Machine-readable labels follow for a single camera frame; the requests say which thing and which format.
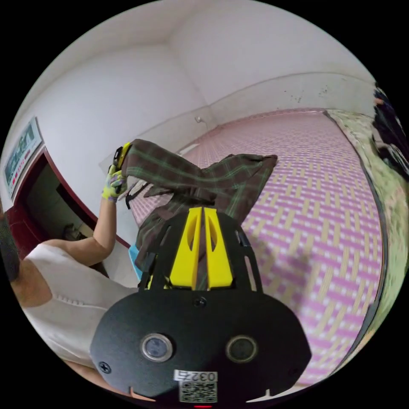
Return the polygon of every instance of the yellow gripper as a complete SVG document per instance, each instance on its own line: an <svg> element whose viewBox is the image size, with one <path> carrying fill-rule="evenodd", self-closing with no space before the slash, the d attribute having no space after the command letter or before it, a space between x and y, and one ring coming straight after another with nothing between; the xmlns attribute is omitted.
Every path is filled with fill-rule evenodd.
<svg viewBox="0 0 409 409"><path fill-rule="evenodd" d="M194 207L189 210L170 273L170 282L173 287L190 288L191 290L196 288L203 210L206 233L207 289L225 288L232 285L233 275L216 209Z"/></svg>

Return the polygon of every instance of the doorway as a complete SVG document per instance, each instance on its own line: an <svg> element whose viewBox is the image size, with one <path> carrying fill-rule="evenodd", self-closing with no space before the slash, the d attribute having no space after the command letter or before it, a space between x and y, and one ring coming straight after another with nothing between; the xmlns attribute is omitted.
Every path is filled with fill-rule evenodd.
<svg viewBox="0 0 409 409"><path fill-rule="evenodd" d="M6 214L21 258L46 240L92 237L97 222L65 182L45 147L31 164ZM129 248L119 237L117 241ZM108 276L102 263L92 268Z"/></svg>

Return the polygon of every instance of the woman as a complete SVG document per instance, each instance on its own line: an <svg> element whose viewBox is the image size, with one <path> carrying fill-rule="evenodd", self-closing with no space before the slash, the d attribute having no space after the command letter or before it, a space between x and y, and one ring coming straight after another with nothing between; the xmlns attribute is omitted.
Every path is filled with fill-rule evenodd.
<svg viewBox="0 0 409 409"><path fill-rule="evenodd" d="M93 237L46 241L24 260L18 259L6 218L0 211L1 254L20 306L52 351L98 386L151 400L133 394L132 390L124 394L110 387L94 368L89 355L92 337L103 314L117 301L137 291L89 268L106 259L114 248L116 201L125 190L126 179L112 166L102 192Z"/></svg>

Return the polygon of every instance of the qr code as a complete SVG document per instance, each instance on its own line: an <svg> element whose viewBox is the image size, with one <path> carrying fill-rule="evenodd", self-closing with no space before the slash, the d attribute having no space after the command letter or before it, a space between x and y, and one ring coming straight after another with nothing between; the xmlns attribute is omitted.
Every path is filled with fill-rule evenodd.
<svg viewBox="0 0 409 409"><path fill-rule="evenodd" d="M217 382L179 382L179 400L189 403L215 403Z"/></svg>

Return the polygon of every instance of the work glove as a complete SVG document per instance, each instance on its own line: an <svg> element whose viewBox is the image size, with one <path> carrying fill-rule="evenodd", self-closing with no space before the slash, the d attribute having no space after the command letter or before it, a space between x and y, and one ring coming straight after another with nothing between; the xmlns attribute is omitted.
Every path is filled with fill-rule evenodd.
<svg viewBox="0 0 409 409"><path fill-rule="evenodd" d="M111 165L107 178L105 179L102 197L110 202L116 203L118 197L127 190L127 179L122 172L116 171L115 165Z"/></svg>

